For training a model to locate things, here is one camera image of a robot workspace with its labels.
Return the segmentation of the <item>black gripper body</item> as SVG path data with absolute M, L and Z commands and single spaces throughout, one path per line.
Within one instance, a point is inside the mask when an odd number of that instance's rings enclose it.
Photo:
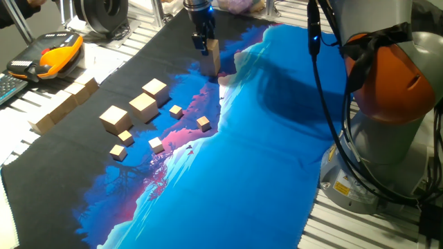
M 214 20 L 213 17 L 213 8 L 207 7 L 201 10 L 189 10 L 188 11 L 190 20 L 194 23 L 196 26 L 196 31 L 201 34 L 208 33 L 208 22 L 210 20 Z

